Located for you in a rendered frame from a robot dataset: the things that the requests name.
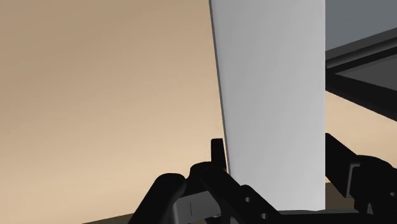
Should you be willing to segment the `black framed furniture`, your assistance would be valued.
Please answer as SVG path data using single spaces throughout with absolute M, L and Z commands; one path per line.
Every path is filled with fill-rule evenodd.
M 397 27 L 325 56 L 326 91 L 397 121 Z

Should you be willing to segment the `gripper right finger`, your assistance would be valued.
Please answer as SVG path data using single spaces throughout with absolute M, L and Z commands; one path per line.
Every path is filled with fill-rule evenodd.
M 345 198 L 354 199 L 361 214 L 397 224 L 397 168 L 377 157 L 357 155 L 325 134 L 325 175 Z

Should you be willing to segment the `white rectangular block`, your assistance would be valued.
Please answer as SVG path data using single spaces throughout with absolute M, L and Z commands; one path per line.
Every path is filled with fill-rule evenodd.
M 325 0 L 210 0 L 231 176 L 325 208 Z

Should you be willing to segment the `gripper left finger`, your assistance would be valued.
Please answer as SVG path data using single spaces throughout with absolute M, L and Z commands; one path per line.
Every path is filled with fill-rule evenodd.
M 185 178 L 162 174 L 128 224 L 277 224 L 280 213 L 248 185 L 226 171 L 222 139 L 211 140 L 211 161 L 197 163 Z

